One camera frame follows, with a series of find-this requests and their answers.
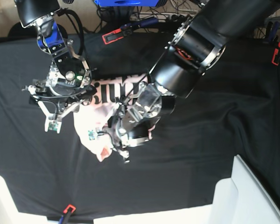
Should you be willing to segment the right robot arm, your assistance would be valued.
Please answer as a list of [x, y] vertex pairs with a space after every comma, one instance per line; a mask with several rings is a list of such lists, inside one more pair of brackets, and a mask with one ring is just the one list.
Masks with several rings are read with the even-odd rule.
[[79, 28], [80, 49], [75, 53], [73, 40], [63, 36], [54, 19], [55, 15], [70, 13], [61, 9], [58, 1], [16, 0], [15, 6], [22, 27], [36, 29], [39, 49], [52, 59], [46, 79], [33, 80], [23, 91], [30, 93], [32, 103], [44, 113], [44, 130], [60, 133], [63, 118], [77, 112], [97, 92], [91, 85], [91, 68], [82, 55], [83, 28]]

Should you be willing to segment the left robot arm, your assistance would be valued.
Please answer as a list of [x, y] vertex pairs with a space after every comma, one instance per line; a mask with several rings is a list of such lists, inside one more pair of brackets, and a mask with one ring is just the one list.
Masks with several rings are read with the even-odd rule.
[[280, 0], [210, 0], [178, 28], [164, 53], [140, 80], [138, 91], [95, 109], [98, 119], [81, 135], [82, 143], [102, 161], [112, 151], [129, 162], [130, 147], [151, 139], [151, 131], [171, 113], [177, 97], [186, 98], [231, 40], [244, 35], [280, 9]]

